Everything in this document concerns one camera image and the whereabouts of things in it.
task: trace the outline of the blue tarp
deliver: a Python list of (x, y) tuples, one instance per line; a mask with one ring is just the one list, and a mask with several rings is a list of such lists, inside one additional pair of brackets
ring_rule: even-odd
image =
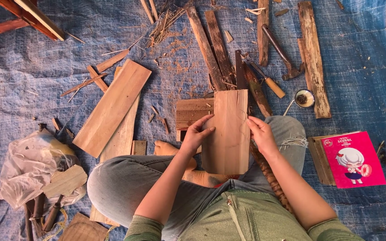
[[(164, 0), (157, 0), (157, 8)], [(248, 59), (258, 62), (256, 24), (246, 22), (244, 8), (256, 8), (247, 0), (197, 0), (194, 5), (205, 23), (203, 12), (214, 9), (221, 30), (228, 30), (233, 42), (227, 51), (234, 64), (234, 52), (249, 52)], [(356, 130), (368, 131), (372, 142), (386, 143), (386, 1), (341, 0), (341, 10), (335, 0), (313, 0), (315, 21), (323, 59), (324, 79), (333, 117), (315, 119), (313, 109), (293, 106), (288, 115), (300, 120), (307, 136), (329, 135)], [(176, 1), (183, 6), (185, 1)], [(297, 38), (301, 37), (298, 18), (298, 0), (270, 3), (271, 29), (282, 47), (297, 66), (301, 58)], [(175, 103), (178, 99), (200, 98), (208, 92), (208, 70), (192, 33), (187, 16), (181, 16), (170, 28), (170, 35), (154, 48), (145, 48), (150, 24), (140, 1), (78, 1), (41, 0), (38, 7), (56, 25), (85, 41), (68, 37), (65, 41), (51, 41), (32, 27), (0, 34), (0, 171), (9, 142), (23, 138), (37, 130), (40, 122), (48, 123), (57, 117), (64, 128), (78, 133), (90, 115), (102, 91), (91, 84), (81, 89), (70, 103), (70, 96), (59, 95), (81, 83), (89, 73), (87, 65), (96, 65), (108, 59), (105, 51), (129, 47), (137, 38), (145, 36), (127, 55), (153, 71), (141, 92), (135, 121), (134, 138), (147, 140), (147, 154), (153, 153), (153, 142), (175, 142)], [(288, 13), (273, 14), (288, 8)], [(0, 22), (14, 16), (0, 7)], [(249, 18), (256, 23), (253, 14)], [(306, 88), (304, 76), (282, 81), (286, 68), (275, 50), (269, 48), (269, 66), (262, 68), (272, 79), (281, 82), (287, 96), (279, 99), (266, 87), (274, 114), (282, 114), (294, 93)], [(159, 59), (158, 68), (153, 59)], [(105, 82), (110, 84), (115, 67), (107, 69)], [(156, 120), (148, 124), (153, 105), (168, 120), (171, 133), (167, 135)], [(90, 173), (99, 162), (75, 145), (64, 130), (56, 137), (76, 152), (85, 171)], [(383, 167), (386, 178), (386, 166)], [(303, 170), (305, 180), (336, 210), (342, 223), (359, 235), (386, 230), (386, 186), (337, 189), (319, 183), (309, 151)], [(90, 214), (90, 200), (86, 195), (78, 203), (65, 207), (69, 220), (76, 212)], [(121, 240), (126, 229), (115, 228), (110, 240)], [(374, 236), (386, 240), (386, 235)], [(14, 211), (6, 202), (0, 202), (0, 240), (25, 240), (23, 210)]]

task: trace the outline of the hand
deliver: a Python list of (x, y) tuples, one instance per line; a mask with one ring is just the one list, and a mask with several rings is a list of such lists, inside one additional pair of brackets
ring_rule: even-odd
[(257, 147), (263, 156), (279, 152), (271, 126), (259, 118), (248, 116), (247, 124), (251, 130), (251, 139), (257, 143)]
[(195, 155), (202, 141), (215, 130), (215, 127), (211, 127), (202, 131), (202, 125), (213, 116), (213, 114), (208, 114), (189, 126), (183, 144), (181, 144), (180, 152), (185, 152), (191, 156)]

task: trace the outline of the person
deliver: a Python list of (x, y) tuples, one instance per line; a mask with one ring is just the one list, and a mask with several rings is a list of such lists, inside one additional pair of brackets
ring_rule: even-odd
[(174, 156), (119, 156), (94, 168), (89, 198), (102, 214), (129, 227), (124, 240), (362, 240), (301, 177), (307, 140), (292, 117), (263, 122), (249, 116), (247, 123), (295, 216), (274, 197), (252, 157), (237, 178), (194, 170), (192, 157), (215, 130), (201, 129), (212, 116), (188, 128), (179, 150), (156, 142), (156, 154)]

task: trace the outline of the green shirt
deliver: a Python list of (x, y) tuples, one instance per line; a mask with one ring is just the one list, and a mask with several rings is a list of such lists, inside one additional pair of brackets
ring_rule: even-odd
[[(163, 224), (135, 215), (125, 241), (160, 241)], [(307, 232), (279, 201), (267, 193), (230, 190), (213, 200), (179, 240), (362, 241), (339, 219)]]

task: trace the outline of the plastic bag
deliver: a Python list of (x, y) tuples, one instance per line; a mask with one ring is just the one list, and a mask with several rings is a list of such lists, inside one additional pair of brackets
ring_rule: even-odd
[[(42, 193), (51, 175), (73, 165), (80, 165), (74, 151), (60, 143), (46, 129), (35, 131), (24, 139), (8, 145), (8, 152), (0, 174), (0, 199), (14, 210)], [(84, 185), (71, 195), (64, 196), (61, 205), (71, 205), (86, 194)], [(59, 196), (47, 199), (45, 210), (56, 203)]]

